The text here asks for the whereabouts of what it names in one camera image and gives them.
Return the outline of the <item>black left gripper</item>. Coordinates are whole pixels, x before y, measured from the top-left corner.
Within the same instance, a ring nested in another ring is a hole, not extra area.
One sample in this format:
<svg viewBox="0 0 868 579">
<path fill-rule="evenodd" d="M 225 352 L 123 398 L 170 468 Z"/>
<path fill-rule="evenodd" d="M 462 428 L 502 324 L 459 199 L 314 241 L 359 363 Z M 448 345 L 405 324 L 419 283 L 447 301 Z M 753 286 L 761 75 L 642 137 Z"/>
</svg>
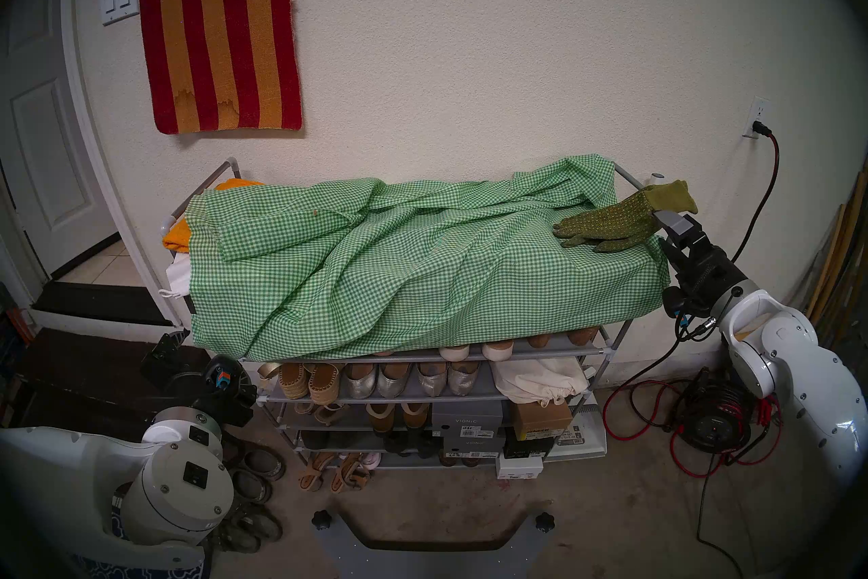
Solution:
<svg viewBox="0 0 868 579">
<path fill-rule="evenodd" d="M 243 366 L 228 356 L 210 359 L 204 370 L 193 371 L 178 354 L 190 331 L 162 335 L 141 361 L 141 376 L 154 385 L 154 400 L 190 407 L 210 416 L 220 427 L 243 428 L 253 418 L 257 388 Z"/>
</svg>

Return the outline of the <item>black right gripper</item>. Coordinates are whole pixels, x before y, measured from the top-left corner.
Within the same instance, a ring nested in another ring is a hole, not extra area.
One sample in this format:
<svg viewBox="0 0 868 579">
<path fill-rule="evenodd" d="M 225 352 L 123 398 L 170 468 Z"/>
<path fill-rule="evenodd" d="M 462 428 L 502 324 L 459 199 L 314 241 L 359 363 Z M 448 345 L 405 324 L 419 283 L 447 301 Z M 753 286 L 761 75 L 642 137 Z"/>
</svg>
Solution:
<svg viewBox="0 0 868 579">
<path fill-rule="evenodd" d="M 663 291 L 666 314 L 672 319 L 711 317 L 714 305 L 721 297 L 732 298 L 732 288 L 746 281 L 746 275 L 702 235 L 701 224 L 689 214 L 654 212 L 654 218 L 668 236 L 659 238 L 660 248 L 676 273 L 677 284 Z"/>
</svg>

